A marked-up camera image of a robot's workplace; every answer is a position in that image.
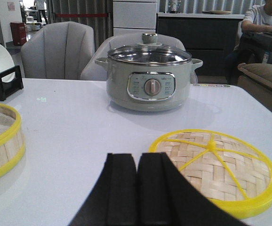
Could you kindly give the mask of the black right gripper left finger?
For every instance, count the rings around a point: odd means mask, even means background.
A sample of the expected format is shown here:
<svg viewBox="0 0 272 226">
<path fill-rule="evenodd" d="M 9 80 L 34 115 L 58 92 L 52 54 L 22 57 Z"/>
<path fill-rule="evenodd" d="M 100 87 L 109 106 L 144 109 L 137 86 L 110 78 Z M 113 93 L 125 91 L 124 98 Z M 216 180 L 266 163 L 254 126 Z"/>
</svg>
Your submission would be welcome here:
<svg viewBox="0 0 272 226">
<path fill-rule="evenodd" d="M 136 225 L 136 166 L 131 154 L 107 154 L 96 184 L 69 225 Z"/>
</svg>

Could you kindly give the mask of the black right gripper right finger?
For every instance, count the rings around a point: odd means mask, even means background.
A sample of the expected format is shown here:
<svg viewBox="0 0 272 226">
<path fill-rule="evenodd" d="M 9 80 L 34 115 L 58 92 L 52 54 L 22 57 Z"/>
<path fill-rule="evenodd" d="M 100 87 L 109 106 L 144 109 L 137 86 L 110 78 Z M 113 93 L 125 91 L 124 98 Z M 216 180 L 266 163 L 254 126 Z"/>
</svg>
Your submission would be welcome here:
<svg viewBox="0 0 272 226">
<path fill-rule="evenodd" d="M 138 164 L 141 226 L 243 226 L 195 189 L 165 153 L 144 153 Z"/>
</svg>

